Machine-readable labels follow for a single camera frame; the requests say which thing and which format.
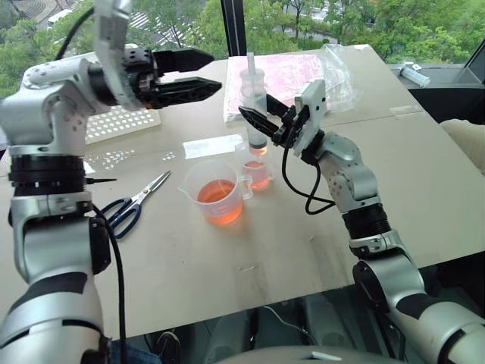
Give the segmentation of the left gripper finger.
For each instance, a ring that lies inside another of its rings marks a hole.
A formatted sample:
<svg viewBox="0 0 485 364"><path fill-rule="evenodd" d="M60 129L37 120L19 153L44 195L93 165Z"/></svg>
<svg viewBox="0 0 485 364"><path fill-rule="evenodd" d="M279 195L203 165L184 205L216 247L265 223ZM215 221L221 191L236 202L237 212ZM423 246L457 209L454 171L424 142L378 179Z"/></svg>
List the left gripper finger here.
<svg viewBox="0 0 485 364"><path fill-rule="evenodd" d="M157 83L151 90L151 109L200 102L213 96L222 83L202 77L189 77L169 83Z"/></svg>
<svg viewBox="0 0 485 364"><path fill-rule="evenodd" d="M156 51L153 58L162 73L197 71L214 61L212 55L198 49Z"/></svg>

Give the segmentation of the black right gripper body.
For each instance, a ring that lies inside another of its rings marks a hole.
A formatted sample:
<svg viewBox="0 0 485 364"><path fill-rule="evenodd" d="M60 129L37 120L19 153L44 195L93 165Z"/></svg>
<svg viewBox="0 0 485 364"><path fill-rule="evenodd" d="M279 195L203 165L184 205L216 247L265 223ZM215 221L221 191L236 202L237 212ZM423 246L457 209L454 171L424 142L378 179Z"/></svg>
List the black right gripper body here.
<svg viewBox="0 0 485 364"><path fill-rule="evenodd" d="M296 107L293 105L284 111L276 111L274 116L277 116L282 124L272 136L273 144L275 146L285 146L289 142L289 146L292 147L296 136L304 124L300 115L296 112Z"/></svg>

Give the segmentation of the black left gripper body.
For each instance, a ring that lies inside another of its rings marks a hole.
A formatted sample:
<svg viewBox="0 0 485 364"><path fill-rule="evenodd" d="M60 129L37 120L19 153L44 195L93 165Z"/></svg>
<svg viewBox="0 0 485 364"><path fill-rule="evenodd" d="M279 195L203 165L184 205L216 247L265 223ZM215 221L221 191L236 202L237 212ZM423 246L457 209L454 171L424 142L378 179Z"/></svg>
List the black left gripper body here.
<svg viewBox="0 0 485 364"><path fill-rule="evenodd" d="M123 66L136 99L142 107L151 109L158 80L158 66L152 51L140 47L125 48Z"/></svg>

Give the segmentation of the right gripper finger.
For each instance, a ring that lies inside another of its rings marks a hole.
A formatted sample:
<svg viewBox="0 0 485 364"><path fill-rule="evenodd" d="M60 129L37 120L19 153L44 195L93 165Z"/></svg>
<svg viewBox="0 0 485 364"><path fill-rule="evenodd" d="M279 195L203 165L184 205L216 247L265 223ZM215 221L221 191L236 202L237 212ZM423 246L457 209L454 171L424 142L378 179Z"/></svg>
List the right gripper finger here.
<svg viewBox="0 0 485 364"><path fill-rule="evenodd" d="M261 112L245 106L240 106L239 112L256 130L267 137L281 137L283 135L283 129L269 121Z"/></svg>
<svg viewBox="0 0 485 364"><path fill-rule="evenodd" d="M266 95L266 109L267 113L278 118L283 118L283 116L288 112L289 107L283 104L278 99L274 98L272 95Z"/></svg>

